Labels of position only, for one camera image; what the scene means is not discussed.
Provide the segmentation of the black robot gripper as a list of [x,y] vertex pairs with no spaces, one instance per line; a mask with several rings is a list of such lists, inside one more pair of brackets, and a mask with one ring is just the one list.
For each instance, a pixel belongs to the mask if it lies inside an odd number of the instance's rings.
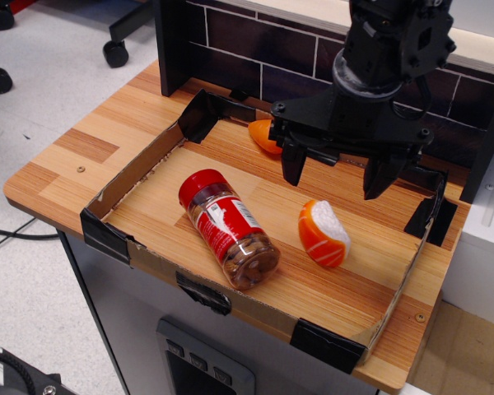
[[[414,163],[413,156],[429,145],[434,134],[422,126],[425,110],[404,109],[394,103],[402,81],[367,85],[338,53],[332,67],[333,84],[318,95],[273,104],[270,139],[282,148],[284,179],[297,186],[307,149],[329,149],[367,156],[364,199],[378,198]],[[390,151],[406,148],[406,152]]]

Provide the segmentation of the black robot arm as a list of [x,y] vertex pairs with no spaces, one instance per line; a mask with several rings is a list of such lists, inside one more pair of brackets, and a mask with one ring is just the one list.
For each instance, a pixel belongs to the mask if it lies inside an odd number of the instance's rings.
[[317,95],[273,104],[271,140],[284,179],[297,185],[307,158],[366,159],[365,199],[417,167],[433,139],[421,125],[431,107],[426,75],[456,46],[447,1],[352,1],[351,26],[333,60],[333,82]]

